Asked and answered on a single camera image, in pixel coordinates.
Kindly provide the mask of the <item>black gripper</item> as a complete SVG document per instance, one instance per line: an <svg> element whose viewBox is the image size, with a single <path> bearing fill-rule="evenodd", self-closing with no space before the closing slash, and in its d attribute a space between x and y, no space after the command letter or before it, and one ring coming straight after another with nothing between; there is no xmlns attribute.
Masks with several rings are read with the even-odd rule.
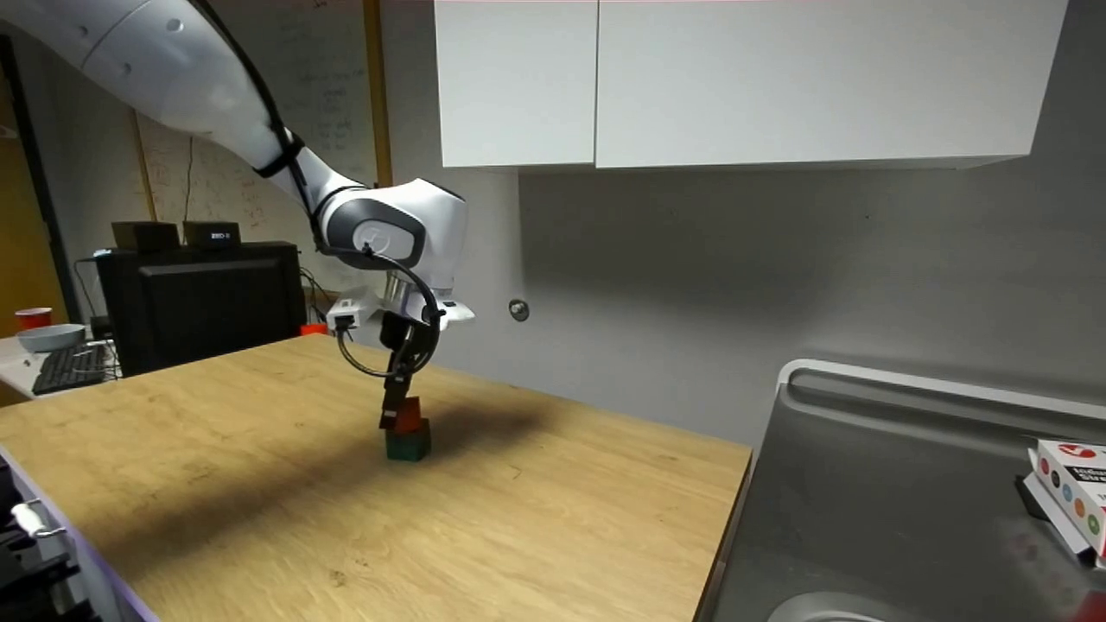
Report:
<svg viewBox="0 0 1106 622"><path fill-rule="evenodd" d="M385 377L385 397L379 397L379 427L390 427L404 397L417 397L421 393L421 377L417 373L436 346L439 346L439 329L436 324L421 324L412 321L404 316L386 312L379 319L379 346L390 351L390 377Z"/></svg>

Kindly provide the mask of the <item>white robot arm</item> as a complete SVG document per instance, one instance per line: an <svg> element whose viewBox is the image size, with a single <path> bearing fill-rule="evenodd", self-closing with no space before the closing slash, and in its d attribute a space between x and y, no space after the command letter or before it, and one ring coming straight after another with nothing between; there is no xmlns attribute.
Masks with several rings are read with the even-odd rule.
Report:
<svg viewBox="0 0 1106 622"><path fill-rule="evenodd" d="M323 257L390 274L379 309L379 341L390 350L379 424L395 431L439 334L474 319L455 300L463 197L431 180L363 188L332 171L280 116L259 70L204 0L0 0L0 20L130 112L221 146L297 197Z"/></svg>

